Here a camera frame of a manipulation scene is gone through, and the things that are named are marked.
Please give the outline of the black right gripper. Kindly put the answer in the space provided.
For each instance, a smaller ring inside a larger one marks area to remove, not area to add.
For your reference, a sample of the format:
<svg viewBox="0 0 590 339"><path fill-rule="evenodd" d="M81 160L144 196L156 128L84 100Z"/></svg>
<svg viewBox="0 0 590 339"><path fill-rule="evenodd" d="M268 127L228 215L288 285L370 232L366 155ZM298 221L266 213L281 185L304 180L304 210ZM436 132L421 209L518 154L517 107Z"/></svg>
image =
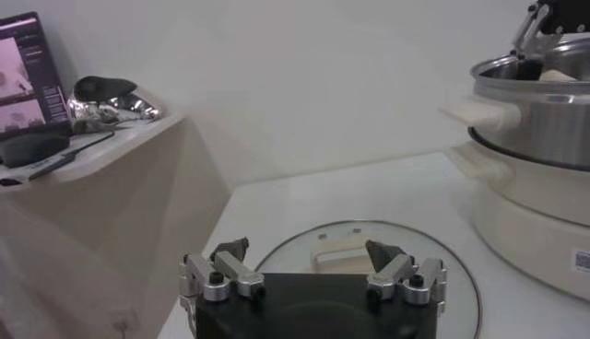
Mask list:
<svg viewBox="0 0 590 339"><path fill-rule="evenodd" d="M562 81L561 71L545 66L546 54L563 34L589 31L590 0L538 0L527 8L524 22L513 38L511 55L517 81Z"/></svg>

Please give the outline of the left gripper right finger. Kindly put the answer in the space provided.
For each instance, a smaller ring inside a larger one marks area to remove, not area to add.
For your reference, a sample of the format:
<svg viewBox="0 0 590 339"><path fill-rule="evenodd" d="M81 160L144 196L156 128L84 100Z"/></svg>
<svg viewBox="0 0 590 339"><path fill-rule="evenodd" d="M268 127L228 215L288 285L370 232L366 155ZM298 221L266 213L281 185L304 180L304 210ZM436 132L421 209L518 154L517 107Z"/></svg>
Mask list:
<svg viewBox="0 0 590 339"><path fill-rule="evenodd" d="M367 240L365 249L375 272L367 276L367 298L380 304L395 297L414 306L444 306L447 294L447 268L441 259L415 258L400 247Z"/></svg>

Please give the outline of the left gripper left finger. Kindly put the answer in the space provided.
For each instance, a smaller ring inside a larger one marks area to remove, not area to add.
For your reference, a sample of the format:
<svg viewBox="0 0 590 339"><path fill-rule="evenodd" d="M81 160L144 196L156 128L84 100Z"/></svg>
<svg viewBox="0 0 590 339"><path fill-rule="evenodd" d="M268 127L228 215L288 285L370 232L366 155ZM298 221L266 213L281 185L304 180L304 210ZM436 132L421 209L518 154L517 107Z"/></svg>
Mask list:
<svg viewBox="0 0 590 339"><path fill-rule="evenodd" d="M222 302L235 285L240 297L258 301L266 295L265 277L243 264L249 240L220 243L208 257L185 254L179 263L179 292L184 299Z"/></svg>

